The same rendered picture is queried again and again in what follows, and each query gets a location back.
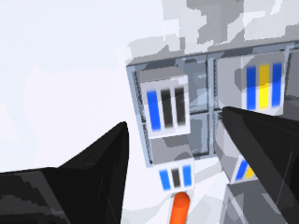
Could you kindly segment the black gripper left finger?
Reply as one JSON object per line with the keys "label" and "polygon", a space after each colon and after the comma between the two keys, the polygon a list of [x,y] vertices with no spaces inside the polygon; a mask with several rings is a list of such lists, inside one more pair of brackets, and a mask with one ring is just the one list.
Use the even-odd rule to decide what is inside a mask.
{"label": "black gripper left finger", "polygon": [[122,121],[58,167],[0,173],[0,223],[121,224],[129,152]]}

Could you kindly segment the orange-handled screwdriver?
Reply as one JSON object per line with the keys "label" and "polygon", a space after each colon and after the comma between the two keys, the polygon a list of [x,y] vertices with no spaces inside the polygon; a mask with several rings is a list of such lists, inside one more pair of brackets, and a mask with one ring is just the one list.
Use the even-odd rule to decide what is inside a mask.
{"label": "orange-handled screwdriver", "polygon": [[186,192],[175,194],[169,224],[185,224],[190,207],[190,197]]}

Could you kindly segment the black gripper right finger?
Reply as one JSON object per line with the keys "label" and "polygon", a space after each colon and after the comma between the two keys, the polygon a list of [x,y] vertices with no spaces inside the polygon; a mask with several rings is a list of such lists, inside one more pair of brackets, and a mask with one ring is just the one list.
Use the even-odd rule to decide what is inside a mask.
{"label": "black gripper right finger", "polygon": [[222,123],[288,224],[299,224],[299,120],[225,106]]}

